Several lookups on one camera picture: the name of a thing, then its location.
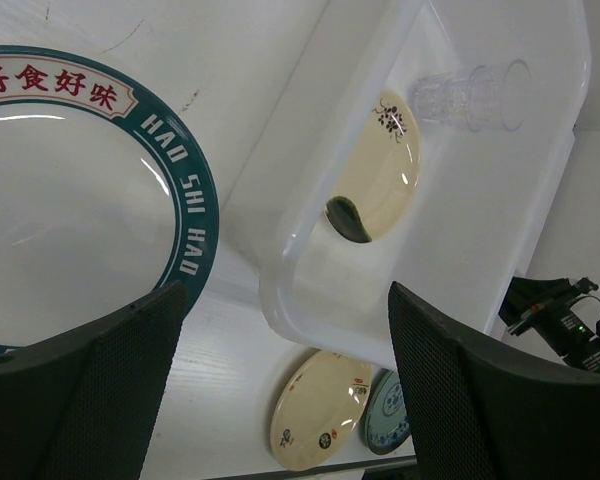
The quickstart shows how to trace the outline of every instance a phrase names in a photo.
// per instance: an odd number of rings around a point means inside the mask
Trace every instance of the white table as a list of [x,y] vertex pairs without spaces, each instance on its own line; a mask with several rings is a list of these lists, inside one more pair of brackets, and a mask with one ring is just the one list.
[[[223,204],[326,3],[0,0],[0,44],[82,54],[153,90],[196,136]],[[310,351],[269,329],[256,288],[221,245],[185,321],[143,479],[281,470],[267,447],[271,409]],[[375,458],[355,436],[330,463]]]
[[[142,478],[282,470],[268,447],[272,410],[313,352],[269,328],[258,308],[255,272],[221,245],[207,289],[184,323]],[[359,433],[327,464],[414,455],[409,440],[378,457]]]

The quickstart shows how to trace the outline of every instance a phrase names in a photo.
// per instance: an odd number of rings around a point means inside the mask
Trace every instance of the black mesh panel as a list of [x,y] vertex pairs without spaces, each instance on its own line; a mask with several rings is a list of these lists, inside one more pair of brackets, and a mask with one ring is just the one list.
[[486,432],[460,367],[460,352],[428,320],[438,315],[402,285],[392,285],[391,338],[400,382],[408,392],[405,402],[422,478],[496,479]]
[[140,476],[185,303],[172,289],[94,342],[37,478]]

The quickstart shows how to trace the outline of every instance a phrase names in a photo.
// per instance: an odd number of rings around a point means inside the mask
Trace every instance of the cream plate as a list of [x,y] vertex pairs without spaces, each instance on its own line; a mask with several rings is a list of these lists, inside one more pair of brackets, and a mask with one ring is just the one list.
[[180,280],[197,300],[218,240],[207,162],[131,78],[0,46],[0,353]]
[[411,204],[420,172],[420,133],[404,100],[380,94],[358,137],[326,215],[346,239],[368,243],[389,232]]
[[371,365],[318,352],[293,375],[271,421],[271,450],[301,471],[336,453],[358,424],[369,396]]

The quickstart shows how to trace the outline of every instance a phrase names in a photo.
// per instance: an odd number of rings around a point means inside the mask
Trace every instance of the black stain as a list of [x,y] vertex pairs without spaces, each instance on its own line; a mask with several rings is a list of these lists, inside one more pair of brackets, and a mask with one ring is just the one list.
[[367,233],[354,203],[346,197],[333,197],[327,202],[327,218],[344,238],[355,243],[369,243]]

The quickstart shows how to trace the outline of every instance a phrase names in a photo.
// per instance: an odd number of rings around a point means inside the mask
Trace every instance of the chinese characters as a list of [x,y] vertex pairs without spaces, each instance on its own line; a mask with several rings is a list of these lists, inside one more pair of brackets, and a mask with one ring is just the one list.
[[115,103],[118,101],[116,87],[102,81],[89,81],[87,75],[72,68],[52,70],[47,63],[46,66],[32,65],[28,63],[19,71],[7,72],[0,65],[0,93],[10,96],[26,95],[24,92],[34,92],[45,97],[53,97],[53,93],[68,94],[71,97],[79,97],[85,93],[83,103],[92,104],[98,110],[113,112],[116,110]]

